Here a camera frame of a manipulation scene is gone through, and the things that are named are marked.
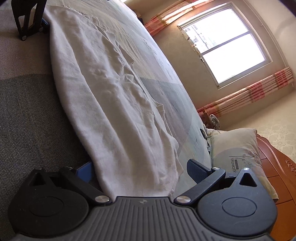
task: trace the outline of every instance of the pillowcase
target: pillowcase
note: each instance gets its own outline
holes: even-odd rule
[[[209,144],[212,166],[223,168],[226,172],[239,172],[244,167],[251,168],[272,199],[278,199],[275,189],[262,169],[256,134],[256,129],[241,128],[211,135]]]
[[[227,131],[220,131],[220,130],[214,130],[214,129],[208,129],[207,128],[207,135],[208,136],[215,136],[215,135],[222,134],[224,132],[227,132]]]

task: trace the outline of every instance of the white blanket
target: white blanket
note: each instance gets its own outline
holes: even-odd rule
[[[178,143],[132,57],[93,17],[58,6],[47,6],[44,17],[60,101],[104,193],[171,195],[183,172]]]

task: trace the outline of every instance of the beige wall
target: beige wall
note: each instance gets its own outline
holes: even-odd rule
[[[187,13],[162,30],[154,37],[154,39],[176,70],[196,107],[206,105],[275,73],[285,67],[284,63],[287,63],[291,67],[294,76],[296,76],[296,18],[292,13],[279,0],[245,0],[245,2],[242,0],[233,0],[233,2],[248,18],[251,25],[261,26],[264,24],[259,28],[256,27],[256,31],[260,36],[270,36],[269,34],[271,34],[272,37],[274,36],[275,45],[272,46],[269,44],[267,49],[272,52],[275,49],[277,50],[278,47],[279,51],[277,55],[272,56],[272,59],[281,59],[280,54],[282,54],[284,61],[281,64],[270,64],[269,68],[254,72],[253,74],[248,75],[245,80],[242,81],[242,79],[240,79],[237,82],[218,90],[214,82],[210,79],[207,69],[177,28],[179,23],[199,12],[203,12],[208,6],[206,4]],[[163,0],[157,6],[151,8],[151,10],[145,11],[145,13],[142,14],[144,22],[147,22],[150,18],[170,6],[172,3],[174,3],[174,0]],[[250,13],[252,12],[250,9],[247,12],[243,10],[247,5],[252,9],[253,13]],[[222,129],[260,111],[273,102],[288,95],[293,90],[293,87],[289,85],[280,91],[272,93],[264,99],[220,117]]]
[[[255,83],[285,67],[282,58],[268,32],[264,27],[260,27],[261,22],[259,19],[244,1],[233,0],[233,3],[239,10],[241,10],[242,14],[246,16],[250,24],[254,26],[258,32],[273,61],[265,67],[246,75],[232,84],[229,84],[221,89],[217,88],[209,71],[201,62],[199,56],[190,46],[186,38],[182,36],[182,32],[178,29],[177,25],[186,21],[188,18],[197,15],[198,13],[226,2],[227,0],[216,0],[192,10],[184,16],[178,18],[154,36],[155,41],[172,64],[196,108],[200,108],[215,100],[234,93],[235,91]]]
[[[262,17],[296,76],[296,17],[279,0],[246,0]]]
[[[144,23],[149,21],[176,0],[127,0],[125,4],[135,12],[141,14]]]

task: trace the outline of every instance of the window pane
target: window pane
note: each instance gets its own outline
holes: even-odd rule
[[[248,29],[232,9],[226,9],[199,20],[184,31],[203,53],[246,33]]]
[[[256,41],[247,34],[203,56],[218,83],[265,61]]]

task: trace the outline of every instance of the curtain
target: curtain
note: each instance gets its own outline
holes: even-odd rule
[[[247,104],[260,100],[293,81],[292,71],[287,67],[246,88],[214,101],[211,104],[205,105],[197,111],[200,117],[203,116],[204,110],[208,115],[214,114],[216,117],[220,117]]]
[[[213,0],[178,1],[150,19],[149,22],[145,24],[145,28],[148,30],[151,36],[154,36],[177,18],[211,1]]]

